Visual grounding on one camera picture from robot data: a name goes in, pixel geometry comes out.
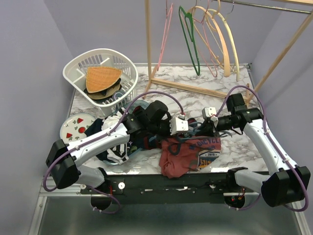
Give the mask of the blue plastic hanger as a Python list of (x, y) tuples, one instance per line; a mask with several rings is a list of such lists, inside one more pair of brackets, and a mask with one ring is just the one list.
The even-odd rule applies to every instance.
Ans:
[[(196, 136), (196, 134), (200, 132), (201, 126), (202, 126), (202, 123), (199, 121), (194, 121), (194, 122), (189, 121), (188, 122), (189, 130), (187, 131), (187, 133), (178, 134), (174, 136), (174, 139), (178, 140), (178, 142), (184, 142), (184, 141), (193, 140), (193, 139), (205, 139), (207, 138), (207, 136), (204, 136), (204, 137)], [(213, 133), (213, 137), (219, 137), (219, 138), (226, 138), (226, 137), (233, 138), (233, 136), (234, 135), (227, 130), (219, 131), (219, 132), (216, 131)], [(163, 137), (158, 137), (158, 136), (150, 136), (148, 138), (148, 142), (161, 141), (161, 140), (167, 140), (167, 139), (168, 138), (166, 137), (163, 138)]]

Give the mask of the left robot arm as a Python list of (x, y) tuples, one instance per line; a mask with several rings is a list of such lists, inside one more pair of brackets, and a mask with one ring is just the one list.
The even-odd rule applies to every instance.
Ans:
[(79, 183), (104, 193), (109, 186), (104, 170), (90, 168), (84, 163), (112, 148), (122, 150), (125, 157), (129, 142), (147, 148), (151, 137), (170, 135), (171, 118), (168, 107), (157, 100), (145, 109), (138, 106), (132, 113), (125, 111), (117, 123), (82, 140), (64, 143), (59, 139), (53, 143), (46, 159), (45, 176), (52, 176), (57, 189)]

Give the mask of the red tank top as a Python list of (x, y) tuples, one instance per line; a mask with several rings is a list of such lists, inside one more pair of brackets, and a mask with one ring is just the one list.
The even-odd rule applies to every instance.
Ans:
[(192, 136), (181, 138), (173, 121), (170, 121), (169, 132), (161, 141), (159, 167), (161, 174), (179, 178), (189, 171), (198, 171), (215, 161), (221, 153), (222, 143), (219, 136)]

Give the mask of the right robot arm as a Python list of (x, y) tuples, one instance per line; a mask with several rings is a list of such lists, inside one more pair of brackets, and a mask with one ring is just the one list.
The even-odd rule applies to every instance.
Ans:
[(230, 112), (227, 116), (219, 117), (214, 107), (203, 108), (204, 122), (197, 135), (213, 137), (221, 131), (239, 128), (252, 140), (268, 169), (268, 175), (246, 167), (230, 169), (225, 187), (231, 192), (241, 187), (251, 189), (271, 207), (306, 200), (311, 173), (307, 167), (299, 166), (289, 158), (267, 127), (266, 116), (258, 108), (248, 108), (241, 94), (230, 95), (224, 103)]

